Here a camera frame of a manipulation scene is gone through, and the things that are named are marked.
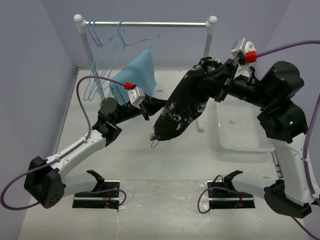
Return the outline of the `blue wire trouser hanger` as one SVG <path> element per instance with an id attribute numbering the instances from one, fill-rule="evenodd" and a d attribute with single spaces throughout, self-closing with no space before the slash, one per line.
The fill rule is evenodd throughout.
<path id="1" fill-rule="evenodd" d="M 151 96 L 149 97 L 149 99 L 152 100 L 152 97 L 153 97 L 156 93 L 160 93 L 160 92 L 163 92 L 163 90 L 162 90 L 162 89 L 155 90 L 155 91 L 151 94 Z M 155 148 L 158 144 L 159 144 L 159 141 L 158 141 L 158 140 L 153 140 L 153 141 L 151 142 L 150 147 L 153 149 L 153 148 Z"/>

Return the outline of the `black white patterned trousers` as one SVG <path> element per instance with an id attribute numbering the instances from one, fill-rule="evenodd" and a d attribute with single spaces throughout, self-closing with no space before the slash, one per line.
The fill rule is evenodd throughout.
<path id="1" fill-rule="evenodd" d="M 217 58 L 204 57 L 186 72 L 154 123 L 150 141 L 163 142 L 177 138 L 201 116 L 210 96 L 202 91 L 198 84 L 203 82 L 207 73 L 222 65 Z"/>

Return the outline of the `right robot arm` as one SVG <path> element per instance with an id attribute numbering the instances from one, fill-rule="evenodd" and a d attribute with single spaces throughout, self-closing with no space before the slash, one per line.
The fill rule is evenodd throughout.
<path id="1" fill-rule="evenodd" d="M 310 170 L 303 160 L 308 127 L 304 111 L 292 97 L 304 86 L 298 68 L 290 62 L 274 63 L 261 80 L 236 76 L 229 59 L 218 69 L 205 74 L 205 86 L 216 102 L 226 96 L 260 108 L 259 124 L 273 145 L 280 179 L 256 177 L 236 170 L 223 179 L 223 191 L 262 198 L 277 214 L 302 219 L 311 213 L 311 205 L 320 191 L 307 177 Z"/>

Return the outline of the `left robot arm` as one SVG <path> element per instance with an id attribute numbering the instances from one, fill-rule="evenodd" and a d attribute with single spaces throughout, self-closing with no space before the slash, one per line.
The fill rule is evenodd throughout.
<path id="1" fill-rule="evenodd" d="M 29 164 L 24 189 L 49 209 L 63 197 L 85 194 L 97 197 L 103 193 L 104 178 L 94 170 L 70 176 L 69 173 L 94 153 L 109 146 L 122 132 L 117 125 L 139 115 L 146 120 L 165 106 L 166 101 L 147 96 L 140 108 L 131 103 L 120 105 L 112 97 L 105 98 L 98 111 L 97 122 L 78 141 L 45 159 L 37 156 Z"/>

